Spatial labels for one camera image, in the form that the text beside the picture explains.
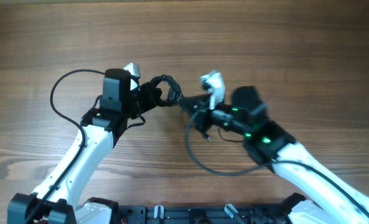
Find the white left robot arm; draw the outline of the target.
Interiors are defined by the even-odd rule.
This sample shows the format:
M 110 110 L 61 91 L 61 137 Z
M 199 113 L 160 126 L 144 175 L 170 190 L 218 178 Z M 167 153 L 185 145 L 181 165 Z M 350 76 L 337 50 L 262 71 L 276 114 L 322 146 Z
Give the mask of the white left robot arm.
M 103 91 L 93 106 L 74 122 L 76 140 L 52 173 L 31 194 L 15 194 L 7 207 L 8 223 L 121 223 L 119 204 L 90 198 L 78 201 L 99 163 L 130 128 L 129 119 L 161 104 L 162 77 L 139 84 L 133 68 L 107 69 Z

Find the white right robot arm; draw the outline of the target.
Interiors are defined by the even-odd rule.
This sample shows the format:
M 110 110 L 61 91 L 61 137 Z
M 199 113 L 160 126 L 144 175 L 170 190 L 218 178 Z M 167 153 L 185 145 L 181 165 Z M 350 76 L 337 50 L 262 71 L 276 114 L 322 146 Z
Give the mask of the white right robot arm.
M 269 119 L 256 88 L 242 86 L 226 105 L 210 93 L 182 98 L 179 106 L 190 115 L 186 133 L 206 133 L 212 126 L 243 135 L 243 147 L 256 167 L 267 168 L 303 191 L 287 200 L 283 215 L 289 223 L 369 223 L 369 196 L 324 167 L 280 125 Z

